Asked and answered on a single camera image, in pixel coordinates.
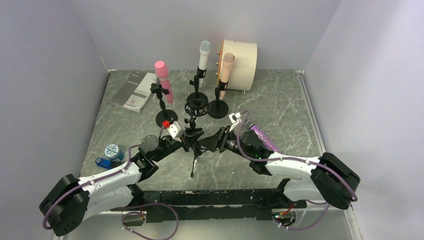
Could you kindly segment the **round blue white sticker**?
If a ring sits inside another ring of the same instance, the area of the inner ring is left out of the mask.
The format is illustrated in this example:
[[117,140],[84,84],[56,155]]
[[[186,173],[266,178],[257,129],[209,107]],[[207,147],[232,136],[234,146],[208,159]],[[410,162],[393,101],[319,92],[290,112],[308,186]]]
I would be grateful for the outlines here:
[[124,159],[124,152],[117,144],[109,144],[104,149],[104,155],[110,161],[120,162]]

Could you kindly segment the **peach microphone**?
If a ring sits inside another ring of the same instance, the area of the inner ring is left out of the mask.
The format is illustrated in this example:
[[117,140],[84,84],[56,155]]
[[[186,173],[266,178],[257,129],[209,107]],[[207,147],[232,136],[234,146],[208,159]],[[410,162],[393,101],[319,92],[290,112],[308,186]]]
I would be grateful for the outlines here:
[[219,99],[222,100],[225,96],[231,70],[233,68],[235,56],[232,53],[226,53],[222,58],[221,74],[219,80]]

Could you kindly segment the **black tripod shock-mount stand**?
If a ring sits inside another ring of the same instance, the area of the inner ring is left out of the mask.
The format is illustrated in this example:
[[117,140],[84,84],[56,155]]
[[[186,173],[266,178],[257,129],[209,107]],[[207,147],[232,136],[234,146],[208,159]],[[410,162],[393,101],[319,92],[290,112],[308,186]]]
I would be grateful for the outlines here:
[[202,148],[198,143],[198,139],[205,132],[201,127],[196,127],[196,119],[198,117],[202,117],[208,113],[209,110],[209,102],[202,98],[194,98],[184,105],[185,112],[190,116],[190,119],[185,118],[184,122],[189,124],[189,128],[186,130],[188,135],[189,147],[193,150],[194,158],[192,163],[192,169],[190,173],[190,177],[194,176],[194,168],[196,160],[199,156],[201,156],[206,149]]

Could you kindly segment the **purple glitter microphone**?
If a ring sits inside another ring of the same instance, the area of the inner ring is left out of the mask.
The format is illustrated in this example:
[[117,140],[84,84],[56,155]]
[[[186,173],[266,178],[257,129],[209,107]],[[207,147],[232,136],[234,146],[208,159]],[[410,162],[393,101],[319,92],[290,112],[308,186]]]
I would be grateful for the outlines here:
[[276,153],[282,154],[283,152],[277,147],[277,145],[255,124],[251,124],[248,127],[249,130],[254,131],[257,137],[263,142],[264,146]]

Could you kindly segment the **blue box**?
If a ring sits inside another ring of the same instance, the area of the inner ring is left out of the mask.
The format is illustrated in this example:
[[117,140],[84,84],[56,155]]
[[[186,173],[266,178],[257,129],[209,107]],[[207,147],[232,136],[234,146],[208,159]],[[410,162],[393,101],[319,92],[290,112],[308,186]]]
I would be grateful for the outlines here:
[[101,167],[101,168],[104,168],[104,169],[107,169],[107,170],[113,169],[113,168],[115,168],[117,166],[117,163],[116,162],[111,161],[109,159],[100,158],[100,157],[98,157],[95,160],[95,164],[98,167]]

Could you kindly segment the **pink microphone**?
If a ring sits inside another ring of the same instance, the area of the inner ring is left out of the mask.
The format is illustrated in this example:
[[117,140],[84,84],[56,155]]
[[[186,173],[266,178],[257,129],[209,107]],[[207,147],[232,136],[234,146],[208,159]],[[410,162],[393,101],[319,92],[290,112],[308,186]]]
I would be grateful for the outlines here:
[[162,60],[156,61],[154,64],[155,74],[160,81],[162,88],[168,90],[168,93],[165,94],[166,100],[169,104],[174,103],[174,96],[171,88],[171,83],[169,81],[169,70],[166,63]]

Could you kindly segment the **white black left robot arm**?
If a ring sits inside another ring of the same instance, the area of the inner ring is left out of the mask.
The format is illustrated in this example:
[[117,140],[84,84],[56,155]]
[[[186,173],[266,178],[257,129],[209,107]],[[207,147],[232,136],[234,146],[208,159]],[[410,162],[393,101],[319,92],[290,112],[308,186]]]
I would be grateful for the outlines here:
[[169,130],[169,135],[146,136],[136,145],[138,152],[127,152],[127,161],[107,171],[76,178],[63,176],[39,205],[42,227],[58,237],[67,235],[84,220],[98,213],[120,207],[132,207],[143,197],[138,183],[150,178],[157,162],[180,148],[186,152],[199,148],[202,128]]

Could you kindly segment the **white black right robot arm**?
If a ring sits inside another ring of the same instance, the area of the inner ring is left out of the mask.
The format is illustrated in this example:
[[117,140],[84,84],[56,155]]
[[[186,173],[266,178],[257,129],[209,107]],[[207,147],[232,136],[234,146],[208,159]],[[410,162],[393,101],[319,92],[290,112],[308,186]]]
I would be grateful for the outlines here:
[[358,200],[360,177],[333,153],[315,157],[281,154],[266,148],[254,131],[238,135],[228,126],[198,142],[210,152],[230,151],[244,157],[259,175],[283,176],[282,193],[291,202],[324,201],[346,210]]

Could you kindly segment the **white microphone silver grille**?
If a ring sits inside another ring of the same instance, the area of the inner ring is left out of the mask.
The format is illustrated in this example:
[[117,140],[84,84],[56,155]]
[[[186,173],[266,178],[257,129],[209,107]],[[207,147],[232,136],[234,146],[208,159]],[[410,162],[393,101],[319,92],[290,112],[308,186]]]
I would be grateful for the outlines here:
[[199,55],[199,63],[198,63],[198,69],[197,69],[199,87],[202,87],[204,84],[204,78],[206,76],[207,62],[208,62],[208,57],[210,52],[211,52],[211,43],[207,40],[203,40],[199,47],[200,55]]

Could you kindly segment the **black round-base mic stand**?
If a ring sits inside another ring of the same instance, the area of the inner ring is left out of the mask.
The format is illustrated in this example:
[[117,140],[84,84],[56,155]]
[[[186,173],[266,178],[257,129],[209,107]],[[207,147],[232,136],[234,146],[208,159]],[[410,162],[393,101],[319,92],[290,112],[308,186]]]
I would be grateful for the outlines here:
[[155,94],[157,99],[159,100],[159,106],[161,111],[159,111],[155,117],[156,124],[161,127],[164,121],[168,121],[169,123],[176,122],[178,120],[178,115],[175,111],[171,109],[166,109],[166,104],[163,100],[163,95],[169,95],[169,90],[162,87],[161,84],[152,83],[150,86],[150,91],[152,94]]
[[205,100],[206,102],[209,101],[208,97],[204,93],[199,91],[200,80],[203,80],[205,76],[206,76],[206,70],[200,69],[198,67],[196,71],[196,75],[193,77],[193,80],[189,81],[189,84],[194,87],[194,92],[188,95],[186,99],[187,103],[195,99]]
[[226,102],[220,99],[220,91],[225,90],[225,84],[221,81],[218,83],[218,86],[215,88],[214,95],[215,100],[212,100],[209,103],[208,115],[214,119],[222,119],[227,116],[229,112],[229,107]]

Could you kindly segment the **cream cylindrical speaker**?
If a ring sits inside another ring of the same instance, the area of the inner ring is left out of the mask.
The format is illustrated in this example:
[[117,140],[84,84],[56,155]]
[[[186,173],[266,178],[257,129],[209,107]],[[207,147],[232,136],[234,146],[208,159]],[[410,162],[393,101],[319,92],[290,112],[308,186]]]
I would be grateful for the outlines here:
[[216,63],[217,80],[222,78],[224,70],[224,56],[227,53],[234,55],[232,69],[229,73],[227,89],[241,91],[243,94],[251,90],[258,58],[258,46],[255,43],[224,39],[217,52],[219,61]]

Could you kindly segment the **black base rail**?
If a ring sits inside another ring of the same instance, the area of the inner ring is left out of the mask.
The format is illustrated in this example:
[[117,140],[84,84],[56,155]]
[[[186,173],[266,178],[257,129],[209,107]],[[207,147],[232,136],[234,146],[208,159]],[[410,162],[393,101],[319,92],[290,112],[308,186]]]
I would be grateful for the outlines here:
[[270,221],[279,211],[305,209],[305,200],[291,201],[281,188],[223,190],[149,190],[115,211],[146,213],[148,223],[188,220],[255,219]]

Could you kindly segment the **grey white booklet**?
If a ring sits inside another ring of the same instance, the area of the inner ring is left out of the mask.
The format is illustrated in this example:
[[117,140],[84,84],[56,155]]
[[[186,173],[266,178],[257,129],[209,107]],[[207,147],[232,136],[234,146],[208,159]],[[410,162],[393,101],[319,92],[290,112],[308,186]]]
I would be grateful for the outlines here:
[[151,85],[157,82],[154,73],[131,70],[110,102],[126,110],[140,113],[152,95]]

